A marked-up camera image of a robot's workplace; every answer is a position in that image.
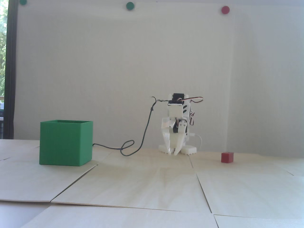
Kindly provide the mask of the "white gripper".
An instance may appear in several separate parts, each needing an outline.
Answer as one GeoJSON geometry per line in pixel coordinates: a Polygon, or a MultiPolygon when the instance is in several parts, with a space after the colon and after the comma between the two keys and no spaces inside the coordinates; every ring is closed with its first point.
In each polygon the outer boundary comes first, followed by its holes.
{"type": "Polygon", "coordinates": [[[162,119],[163,153],[177,155],[189,140],[189,125],[186,118],[166,117],[162,119]]]}

